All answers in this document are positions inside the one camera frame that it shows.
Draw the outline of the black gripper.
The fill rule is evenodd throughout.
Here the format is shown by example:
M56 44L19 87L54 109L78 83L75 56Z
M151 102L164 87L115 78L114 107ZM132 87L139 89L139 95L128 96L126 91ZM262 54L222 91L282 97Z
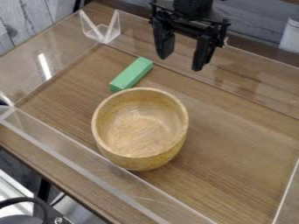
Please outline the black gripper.
M150 24L162 60L174 53L175 33L198 39L191 69L199 72L211 62L217 47L227 41L231 21L214 9L214 0L151 0Z

